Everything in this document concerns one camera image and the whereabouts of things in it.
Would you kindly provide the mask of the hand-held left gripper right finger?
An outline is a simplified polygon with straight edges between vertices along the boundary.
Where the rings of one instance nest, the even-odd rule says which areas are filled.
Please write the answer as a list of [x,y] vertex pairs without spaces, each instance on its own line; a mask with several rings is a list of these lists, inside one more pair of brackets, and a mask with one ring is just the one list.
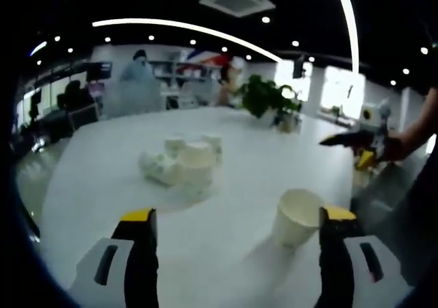
[[356,216],[321,207],[319,226],[322,290],[316,307],[396,307],[411,291],[396,256]]

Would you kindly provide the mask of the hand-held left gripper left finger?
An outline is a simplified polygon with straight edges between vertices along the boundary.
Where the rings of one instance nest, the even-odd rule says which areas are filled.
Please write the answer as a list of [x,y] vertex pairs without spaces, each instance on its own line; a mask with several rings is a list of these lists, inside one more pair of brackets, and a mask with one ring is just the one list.
[[77,263],[68,293],[80,307],[158,307],[156,209],[131,211]]

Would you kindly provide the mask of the person's right hand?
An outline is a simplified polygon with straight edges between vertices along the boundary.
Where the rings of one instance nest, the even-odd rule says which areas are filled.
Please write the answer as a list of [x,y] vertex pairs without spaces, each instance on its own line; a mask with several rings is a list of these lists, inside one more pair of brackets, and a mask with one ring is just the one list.
[[390,135],[384,139],[381,161],[396,162],[403,160],[406,156],[406,148],[399,135]]

